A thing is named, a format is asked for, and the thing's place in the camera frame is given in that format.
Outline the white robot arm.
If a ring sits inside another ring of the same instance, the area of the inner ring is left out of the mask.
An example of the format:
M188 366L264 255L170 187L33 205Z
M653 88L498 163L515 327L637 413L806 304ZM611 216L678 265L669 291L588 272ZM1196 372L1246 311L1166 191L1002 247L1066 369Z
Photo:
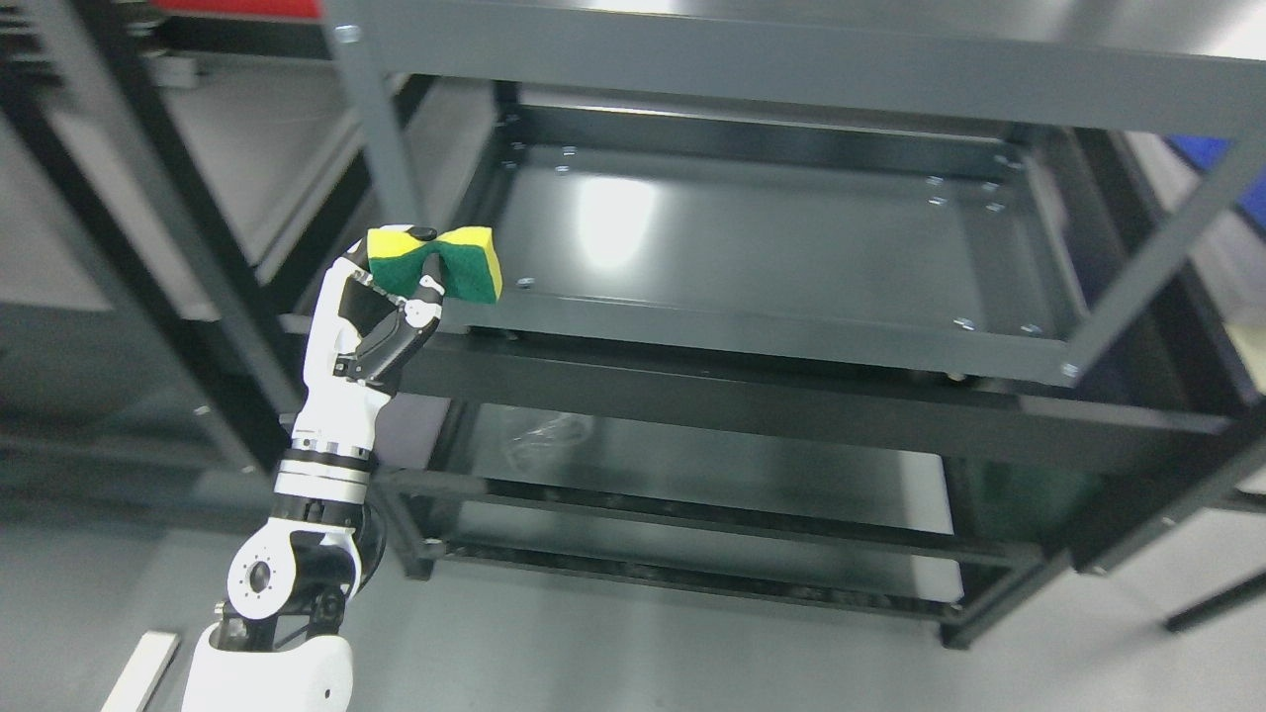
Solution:
M368 448L298 440L266 522L227 568L218 620L196 640L185 711L346 711L354 655L341 630L367 580Z

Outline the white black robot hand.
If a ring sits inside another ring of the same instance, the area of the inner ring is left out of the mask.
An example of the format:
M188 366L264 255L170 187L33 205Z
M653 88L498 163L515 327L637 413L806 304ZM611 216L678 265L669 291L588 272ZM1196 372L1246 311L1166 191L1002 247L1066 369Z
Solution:
M441 323L438 257L425 257L406 295L398 296L371 274L368 242L357 239L335 256L319 284L303 362L306 398L291 428L291 450L309 457L371 457L379 410Z

